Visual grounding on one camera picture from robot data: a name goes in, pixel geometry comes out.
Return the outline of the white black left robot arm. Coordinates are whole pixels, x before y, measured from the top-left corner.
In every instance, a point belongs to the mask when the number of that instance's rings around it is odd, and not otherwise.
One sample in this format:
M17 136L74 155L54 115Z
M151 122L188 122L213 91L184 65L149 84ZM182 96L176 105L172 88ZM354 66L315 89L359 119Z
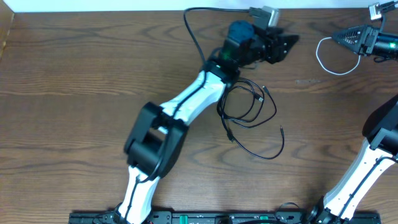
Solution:
M189 87L161 105L146 103L124 145L129 182L116 223L143 223L149 216L157 184L176 163L189 125L232 89L240 68L281 62L298 41L297 34L285 34L280 27L235 21L223 46L214 50Z

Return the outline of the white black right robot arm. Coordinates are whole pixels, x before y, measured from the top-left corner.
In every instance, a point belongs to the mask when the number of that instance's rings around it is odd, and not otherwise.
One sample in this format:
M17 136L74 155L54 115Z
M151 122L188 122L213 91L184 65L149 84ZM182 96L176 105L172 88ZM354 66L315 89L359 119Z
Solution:
M381 61L397 58L397 36L381 28L362 25L335 32L334 41L359 56L373 55ZM371 113L364 140L353 163L332 190L326 193L304 223L380 223L376 212L357 212L357 206L377 179L397 163L397 97Z

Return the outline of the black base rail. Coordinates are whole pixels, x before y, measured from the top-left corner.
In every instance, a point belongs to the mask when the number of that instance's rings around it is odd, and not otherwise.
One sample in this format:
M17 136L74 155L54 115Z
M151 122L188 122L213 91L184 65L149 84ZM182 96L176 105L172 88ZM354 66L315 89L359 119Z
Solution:
M272 212L176 212L153 210L143 224L222 224L264 220L266 223L305 223L306 212L299 208L280 208ZM121 223L115 210L105 212L72 212L68 224Z

